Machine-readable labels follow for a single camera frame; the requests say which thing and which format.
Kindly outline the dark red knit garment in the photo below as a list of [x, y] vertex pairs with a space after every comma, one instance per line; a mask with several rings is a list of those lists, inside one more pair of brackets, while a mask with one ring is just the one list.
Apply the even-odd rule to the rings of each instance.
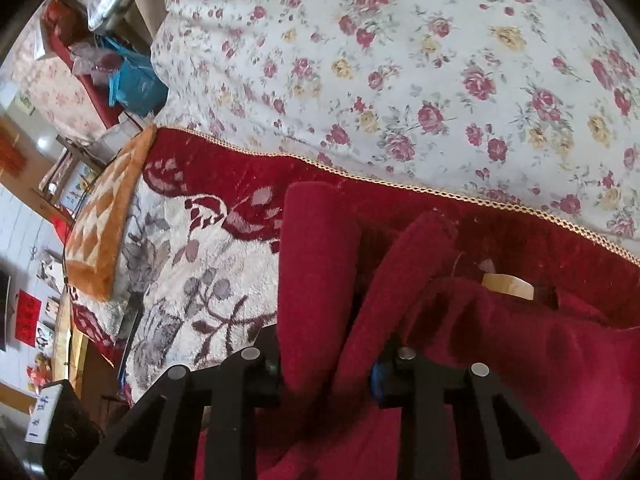
[[639, 447], [639, 268], [529, 212], [375, 184], [293, 184], [280, 236], [284, 396], [258, 418], [263, 479], [390, 479], [400, 416], [371, 398], [391, 339], [483, 362], [583, 479]]

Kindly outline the red white floral plush blanket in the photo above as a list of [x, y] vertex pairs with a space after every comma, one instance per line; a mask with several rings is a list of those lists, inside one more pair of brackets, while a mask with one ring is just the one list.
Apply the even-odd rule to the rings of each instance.
[[293, 155], [244, 151], [157, 128], [127, 212], [109, 300], [70, 286], [74, 320], [119, 370], [127, 400], [168, 366], [221, 362], [276, 319], [285, 194], [336, 188], [379, 254], [427, 211], [450, 220], [474, 274], [494, 264], [620, 327], [639, 321], [639, 256], [577, 223], [523, 206], [375, 181]]

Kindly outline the orange white plush blanket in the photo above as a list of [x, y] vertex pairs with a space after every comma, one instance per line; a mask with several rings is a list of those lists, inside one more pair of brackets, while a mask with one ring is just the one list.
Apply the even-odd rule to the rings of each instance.
[[118, 152], [94, 181], [66, 240], [68, 284], [96, 300], [111, 297], [127, 212], [156, 133], [149, 126]]

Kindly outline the white rose print quilt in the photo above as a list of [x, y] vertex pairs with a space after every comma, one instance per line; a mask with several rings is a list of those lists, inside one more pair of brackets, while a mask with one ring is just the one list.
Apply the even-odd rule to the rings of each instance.
[[639, 52], [604, 0], [166, 0], [160, 122], [639, 248]]

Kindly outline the blue plastic bag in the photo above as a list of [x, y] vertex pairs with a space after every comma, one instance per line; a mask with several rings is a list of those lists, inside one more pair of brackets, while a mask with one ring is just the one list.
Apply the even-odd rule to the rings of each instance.
[[168, 88], [157, 74], [148, 56], [134, 52], [112, 38], [103, 37], [101, 46], [122, 60], [108, 76], [108, 105], [121, 105], [140, 117], [157, 113], [166, 103]]

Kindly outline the silver foil bag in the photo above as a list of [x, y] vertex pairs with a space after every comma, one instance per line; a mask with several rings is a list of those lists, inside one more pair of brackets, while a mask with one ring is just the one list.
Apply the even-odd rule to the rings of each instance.
[[104, 36], [114, 29], [134, 0], [79, 0], [86, 9], [90, 32]]

